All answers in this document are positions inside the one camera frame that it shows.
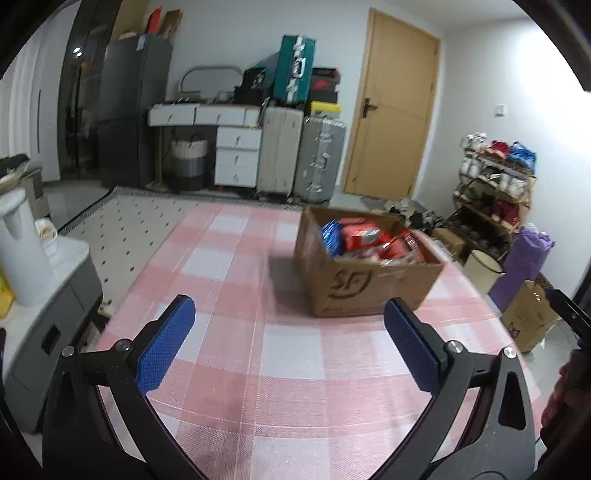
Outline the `person's right hand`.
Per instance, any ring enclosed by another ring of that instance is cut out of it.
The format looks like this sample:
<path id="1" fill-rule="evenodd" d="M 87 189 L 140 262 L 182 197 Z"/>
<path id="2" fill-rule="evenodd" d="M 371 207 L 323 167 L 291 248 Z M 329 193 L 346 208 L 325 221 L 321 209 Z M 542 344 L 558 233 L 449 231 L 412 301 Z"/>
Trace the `person's right hand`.
<path id="1" fill-rule="evenodd" d="M 548 451 L 555 449 L 572 428 L 578 411 L 590 402 L 590 354 L 571 352 L 559 370 L 559 379 L 542 414 L 541 440 Z"/>

